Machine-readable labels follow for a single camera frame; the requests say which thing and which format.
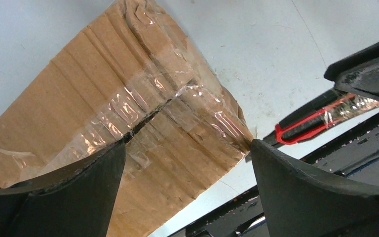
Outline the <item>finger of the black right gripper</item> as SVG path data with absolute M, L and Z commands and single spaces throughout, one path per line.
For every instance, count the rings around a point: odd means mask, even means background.
M 331 64 L 324 78 L 337 90 L 379 101 L 379 42 Z

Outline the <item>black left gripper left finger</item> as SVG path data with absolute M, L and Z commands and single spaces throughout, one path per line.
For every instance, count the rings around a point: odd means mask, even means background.
M 0 237 L 104 237 L 126 160 L 121 141 L 0 188 Z

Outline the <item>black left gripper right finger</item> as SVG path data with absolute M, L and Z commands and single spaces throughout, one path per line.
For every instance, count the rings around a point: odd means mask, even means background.
M 379 237 L 379 186 L 295 159 L 262 140 L 250 156 L 272 237 Z

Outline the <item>red black utility knife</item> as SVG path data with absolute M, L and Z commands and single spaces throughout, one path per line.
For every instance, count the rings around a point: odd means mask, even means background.
M 263 141 L 276 148 L 306 142 L 376 108 L 377 100 L 330 89 L 287 115 Z

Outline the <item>brown cardboard express box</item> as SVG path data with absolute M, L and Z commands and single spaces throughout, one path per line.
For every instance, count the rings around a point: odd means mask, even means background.
M 107 235 L 146 237 L 227 174 L 253 136 L 233 96 L 153 0 L 118 0 L 0 116 L 0 187 L 126 135 Z

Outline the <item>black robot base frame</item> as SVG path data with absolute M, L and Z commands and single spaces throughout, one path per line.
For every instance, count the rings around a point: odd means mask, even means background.
M 177 237 L 379 237 L 379 113 L 302 159 L 252 145 L 257 186 Z

